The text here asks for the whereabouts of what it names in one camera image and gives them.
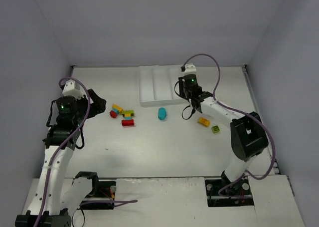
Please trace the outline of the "long lime green lego brick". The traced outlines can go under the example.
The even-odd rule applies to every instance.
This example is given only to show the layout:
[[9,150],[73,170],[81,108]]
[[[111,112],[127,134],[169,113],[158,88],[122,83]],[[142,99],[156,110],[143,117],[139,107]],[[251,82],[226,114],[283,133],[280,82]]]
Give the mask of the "long lime green lego brick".
[[122,110],[122,115],[130,115],[130,116],[134,116],[134,110]]

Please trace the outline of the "teal rounded lego brick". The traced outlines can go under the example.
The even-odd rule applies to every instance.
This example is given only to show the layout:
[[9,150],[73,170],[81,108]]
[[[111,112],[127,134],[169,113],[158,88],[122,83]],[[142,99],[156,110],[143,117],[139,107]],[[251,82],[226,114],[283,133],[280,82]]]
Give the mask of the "teal rounded lego brick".
[[160,107],[158,109],[158,119],[163,121],[167,116],[166,109],[164,107]]

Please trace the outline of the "yellow curved lego brick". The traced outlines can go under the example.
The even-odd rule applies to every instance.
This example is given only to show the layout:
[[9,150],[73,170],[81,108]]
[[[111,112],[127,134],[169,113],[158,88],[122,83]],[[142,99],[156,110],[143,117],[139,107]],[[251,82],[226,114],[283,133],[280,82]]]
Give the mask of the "yellow curved lego brick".
[[204,117],[200,117],[197,122],[205,127],[209,127],[210,121]]

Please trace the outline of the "lime green small lego brick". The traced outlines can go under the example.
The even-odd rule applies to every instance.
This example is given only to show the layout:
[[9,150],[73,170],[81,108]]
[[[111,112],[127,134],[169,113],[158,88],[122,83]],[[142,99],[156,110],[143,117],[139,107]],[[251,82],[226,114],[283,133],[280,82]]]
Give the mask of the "lime green small lego brick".
[[211,127],[211,130],[212,130],[212,132],[213,132],[214,134],[217,134],[217,133],[220,132],[220,128],[219,128],[218,125],[212,126],[212,127]]

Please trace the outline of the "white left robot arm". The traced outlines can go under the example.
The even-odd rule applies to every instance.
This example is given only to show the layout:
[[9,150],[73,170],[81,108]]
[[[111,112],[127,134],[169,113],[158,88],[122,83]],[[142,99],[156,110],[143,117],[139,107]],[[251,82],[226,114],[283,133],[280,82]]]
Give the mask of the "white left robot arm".
[[72,216],[87,196],[98,191],[96,172],[80,171],[71,188],[61,194],[66,169],[83,138],[84,122],[105,112],[107,101],[93,89],[82,94],[77,87],[64,87],[62,97],[53,101],[58,108],[56,124],[47,124],[49,130],[45,143],[45,157],[35,195],[26,213],[18,215],[17,227],[69,227]]

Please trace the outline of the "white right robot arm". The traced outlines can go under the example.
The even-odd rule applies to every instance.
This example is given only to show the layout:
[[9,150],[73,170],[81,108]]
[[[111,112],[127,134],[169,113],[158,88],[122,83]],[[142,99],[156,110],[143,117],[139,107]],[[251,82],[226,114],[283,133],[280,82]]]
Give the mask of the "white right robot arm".
[[192,112],[214,117],[230,130],[231,157],[227,168],[222,172],[223,185],[241,178],[252,160],[268,147],[265,130],[256,112],[242,114],[218,101],[212,93],[203,91],[195,74],[178,78],[179,96],[190,103]]

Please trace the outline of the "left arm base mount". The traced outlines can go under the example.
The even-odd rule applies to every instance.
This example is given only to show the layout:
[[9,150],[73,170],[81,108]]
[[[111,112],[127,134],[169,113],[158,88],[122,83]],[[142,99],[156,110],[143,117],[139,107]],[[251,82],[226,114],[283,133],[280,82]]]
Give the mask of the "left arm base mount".
[[85,196],[80,208],[83,210],[113,210],[114,203],[102,201],[115,199],[116,181],[100,179],[96,172],[80,171],[74,180],[85,178],[91,181],[91,191]]

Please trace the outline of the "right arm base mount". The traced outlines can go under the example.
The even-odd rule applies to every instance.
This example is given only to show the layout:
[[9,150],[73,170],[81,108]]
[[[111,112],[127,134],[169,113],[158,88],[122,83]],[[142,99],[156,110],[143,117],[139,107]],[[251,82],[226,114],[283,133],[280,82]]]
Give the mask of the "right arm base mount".
[[205,179],[207,205],[209,208],[254,206],[247,177],[219,193],[225,186],[226,183],[221,179]]

